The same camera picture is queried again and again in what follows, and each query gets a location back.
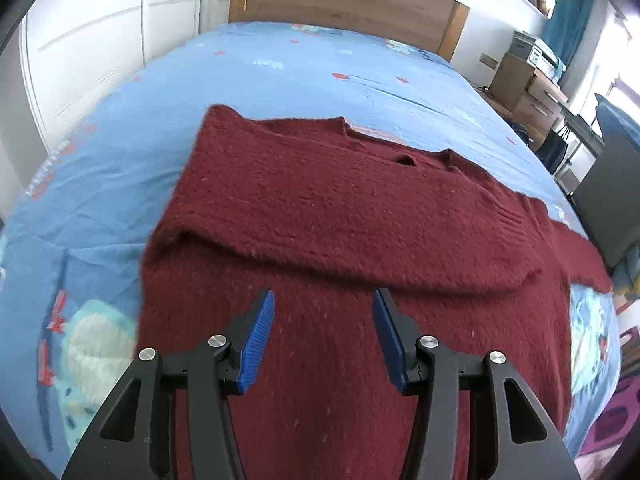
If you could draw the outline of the dark red knit sweater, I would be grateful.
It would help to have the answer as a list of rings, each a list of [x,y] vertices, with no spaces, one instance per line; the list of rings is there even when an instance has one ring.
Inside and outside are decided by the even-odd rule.
[[[375,289],[454,350],[501,350],[564,428],[570,286],[612,287],[589,240],[453,151],[226,106],[203,120],[141,278],[138,343],[163,353],[273,291],[257,382],[231,403],[252,479],[399,476],[416,404],[388,378]]]

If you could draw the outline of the pink plastic stool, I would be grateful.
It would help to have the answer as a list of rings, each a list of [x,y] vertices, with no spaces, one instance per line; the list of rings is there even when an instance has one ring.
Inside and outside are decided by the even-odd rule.
[[[634,326],[622,335],[622,368],[614,394],[589,429],[578,455],[588,455],[620,444],[638,417],[639,330]]]

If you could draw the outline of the blue dinosaur print bedsheet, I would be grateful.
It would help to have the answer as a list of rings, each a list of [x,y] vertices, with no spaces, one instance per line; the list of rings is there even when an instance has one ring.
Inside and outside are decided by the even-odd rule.
[[[357,132],[427,153],[453,151],[585,237],[546,168],[447,62],[347,30],[224,26],[140,70],[37,172],[1,237],[1,408],[40,474],[63,474],[139,352],[142,262],[210,108],[262,122],[343,118]],[[570,394],[559,431],[574,460],[620,357],[608,292],[570,286]],[[175,479],[192,476],[186,392],[176,397]],[[470,397],[460,394],[454,478],[469,479]]]

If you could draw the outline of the dark grey chair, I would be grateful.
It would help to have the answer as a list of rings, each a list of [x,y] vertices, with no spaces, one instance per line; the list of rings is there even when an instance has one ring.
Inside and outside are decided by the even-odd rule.
[[[572,194],[580,223],[609,268],[639,241],[639,149],[613,136]]]

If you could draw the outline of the dark desk with legs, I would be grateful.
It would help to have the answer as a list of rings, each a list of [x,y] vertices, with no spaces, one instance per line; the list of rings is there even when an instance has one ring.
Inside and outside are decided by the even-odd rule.
[[[600,134],[582,116],[559,103],[559,130],[550,129],[536,155],[552,176],[569,171],[581,181],[604,150]]]

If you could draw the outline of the blue quilt on chair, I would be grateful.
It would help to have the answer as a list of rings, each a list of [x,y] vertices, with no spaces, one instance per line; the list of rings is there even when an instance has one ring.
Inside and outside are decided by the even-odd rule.
[[[605,96],[599,93],[594,95],[598,105],[596,118],[600,126],[605,145],[615,140],[627,140],[638,152],[640,151],[640,126],[626,112],[612,104]]]

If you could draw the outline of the wooden drawer cabinet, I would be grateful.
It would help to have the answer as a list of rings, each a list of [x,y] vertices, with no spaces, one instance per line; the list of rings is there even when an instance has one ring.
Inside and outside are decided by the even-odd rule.
[[[543,72],[511,53],[503,55],[489,95],[527,130],[533,151],[561,117],[566,96]]]

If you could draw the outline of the white printer on cabinet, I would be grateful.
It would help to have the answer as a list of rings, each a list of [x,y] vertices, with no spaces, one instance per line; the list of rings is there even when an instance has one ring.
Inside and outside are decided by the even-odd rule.
[[[530,36],[527,32],[513,34],[509,52],[527,64],[538,68],[541,73],[557,84],[562,78],[566,66],[541,38]]]

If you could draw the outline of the teal curtain right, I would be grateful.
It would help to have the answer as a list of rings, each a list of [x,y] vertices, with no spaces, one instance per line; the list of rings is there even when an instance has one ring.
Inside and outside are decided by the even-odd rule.
[[[554,76],[556,82],[564,77],[568,66],[573,62],[582,37],[584,36],[594,0],[555,0],[542,41],[558,59]]]

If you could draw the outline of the white wardrobe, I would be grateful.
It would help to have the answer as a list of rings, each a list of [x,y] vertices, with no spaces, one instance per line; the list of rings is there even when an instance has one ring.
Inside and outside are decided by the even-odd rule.
[[[1,214],[91,107],[230,0],[36,0],[1,53]]]

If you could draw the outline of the wooden headboard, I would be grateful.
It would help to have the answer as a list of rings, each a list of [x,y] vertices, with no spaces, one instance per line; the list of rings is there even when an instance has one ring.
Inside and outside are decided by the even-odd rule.
[[[457,0],[230,0],[229,21],[351,30],[410,44],[449,61],[469,12]]]

